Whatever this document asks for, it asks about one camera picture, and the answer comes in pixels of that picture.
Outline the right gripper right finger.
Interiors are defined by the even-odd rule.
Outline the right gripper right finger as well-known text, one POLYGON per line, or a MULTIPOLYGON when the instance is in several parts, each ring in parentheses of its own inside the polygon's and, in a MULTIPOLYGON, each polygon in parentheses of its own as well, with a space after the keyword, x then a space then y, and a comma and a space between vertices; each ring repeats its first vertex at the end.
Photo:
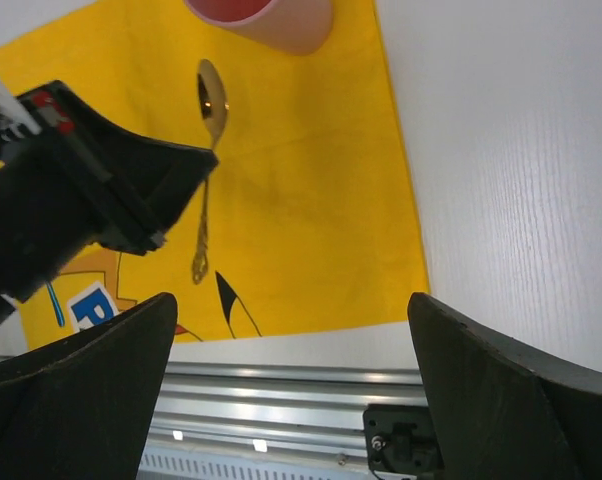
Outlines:
POLYGON ((409 326, 447 479, 602 479, 602 372, 425 293, 409 326))

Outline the pink plastic cup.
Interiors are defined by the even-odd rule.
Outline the pink plastic cup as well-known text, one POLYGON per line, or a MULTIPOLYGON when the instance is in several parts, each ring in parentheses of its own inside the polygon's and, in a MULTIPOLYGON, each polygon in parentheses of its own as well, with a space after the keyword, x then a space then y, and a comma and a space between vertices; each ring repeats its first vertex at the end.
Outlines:
POLYGON ((185 1, 205 23, 293 55, 308 55, 327 40, 332 1, 185 1))

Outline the yellow printed cloth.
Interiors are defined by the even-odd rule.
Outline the yellow printed cloth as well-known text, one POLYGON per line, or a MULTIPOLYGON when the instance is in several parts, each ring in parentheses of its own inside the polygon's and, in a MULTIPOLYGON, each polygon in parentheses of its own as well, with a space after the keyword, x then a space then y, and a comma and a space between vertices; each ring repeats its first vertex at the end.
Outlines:
POLYGON ((399 322, 427 286, 416 208, 375 5, 337 1, 315 53, 277 52, 181 1, 98 1, 0 46, 15 93, 59 79, 150 137, 207 146, 201 59, 229 121, 208 192, 143 257, 91 246, 17 309, 34 349, 160 291, 178 343, 399 322))

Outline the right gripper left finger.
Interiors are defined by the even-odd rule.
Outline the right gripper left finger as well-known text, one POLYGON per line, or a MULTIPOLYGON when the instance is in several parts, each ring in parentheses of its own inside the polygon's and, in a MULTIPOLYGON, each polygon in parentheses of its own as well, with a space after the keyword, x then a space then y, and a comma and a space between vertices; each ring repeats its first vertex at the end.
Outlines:
POLYGON ((160 293, 0 361, 0 479, 135 478, 177 313, 160 293))

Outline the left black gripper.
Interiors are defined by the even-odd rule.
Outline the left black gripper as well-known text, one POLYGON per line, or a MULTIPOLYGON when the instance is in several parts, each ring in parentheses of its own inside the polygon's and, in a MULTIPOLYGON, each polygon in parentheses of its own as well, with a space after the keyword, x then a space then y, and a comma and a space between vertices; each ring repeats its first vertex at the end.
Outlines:
POLYGON ((111 122, 60 80, 15 99, 33 127, 0 114, 0 325, 83 248, 160 248, 218 165, 207 148, 111 122))

